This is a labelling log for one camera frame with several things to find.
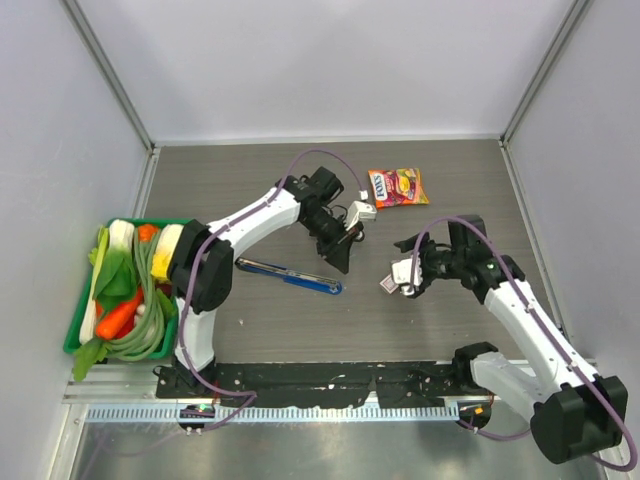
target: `red snack bag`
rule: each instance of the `red snack bag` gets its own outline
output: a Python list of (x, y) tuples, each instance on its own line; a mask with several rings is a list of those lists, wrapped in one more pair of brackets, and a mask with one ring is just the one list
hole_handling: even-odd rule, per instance
[(397, 170), (369, 170), (376, 208), (396, 205), (427, 205), (429, 199), (422, 188), (418, 168)]

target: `gray tabletop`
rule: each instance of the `gray tabletop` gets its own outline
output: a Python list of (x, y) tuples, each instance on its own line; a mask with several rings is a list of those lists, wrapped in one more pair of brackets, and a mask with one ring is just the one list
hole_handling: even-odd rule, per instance
[[(189, 217), (203, 223), (227, 216), (274, 185), (305, 144), (163, 148), (147, 217)], [(301, 225), (275, 232), (244, 256), (340, 279), (337, 296), (235, 271), (233, 290), (219, 308), (214, 334), (218, 360), (377, 361), (450, 359), (456, 348), (490, 341), (521, 358), (504, 327), (456, 281), (434, 283), (419, 299), (388, 295), (378, 285), (392, 260), (393, 242), (416, 234), (442, 215), (477, 213), (491, 240), (526, 272), (548, 309), (498, 142), (430, 141), (325, 144), (343, 155), (367, 182), (369, 169), (418, 167), (431, 200), (428, 206), (389, 208), (365, 225), (366, 239), (352, 249), (346, 276), (326, 264)], [(311, 175), (332, 170), (346, 190), (337, 203), (356, 199), (356, 183), (338, 162), (309, 155), (294, 170)], [(448, 241), (446, 226), (434, 238)]]

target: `perforated metal rail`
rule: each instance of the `perforated metal rail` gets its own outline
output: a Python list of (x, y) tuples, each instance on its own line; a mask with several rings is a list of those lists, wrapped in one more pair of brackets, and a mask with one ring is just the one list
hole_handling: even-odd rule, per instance
[[(216, 418), (185, 417), (181, 411), (191, 404), (103, 404), (89, 407), (86, 423), (210, 423), (235, 409), (216, 406)], [(365, 404), (359, 408), (247, 408), (233, 423), (335, 423), (335, 422), (433, 422), (459, 420), (458, 404), (446, 407), (380, 408)]]

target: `white panel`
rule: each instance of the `white panel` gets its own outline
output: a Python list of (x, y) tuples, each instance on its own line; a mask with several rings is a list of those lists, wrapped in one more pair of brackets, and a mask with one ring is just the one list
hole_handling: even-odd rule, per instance
[(640, 439), (638, 18), (594, 2), (512, 150), (574, 342), (625, 382)]
[(500, 134), (570, 0), (82, 0), (160, 142)]
[(0, 65), (0, 470), (42, 479), (86, 254), (145, 152), (58, 2), (0, 2)]

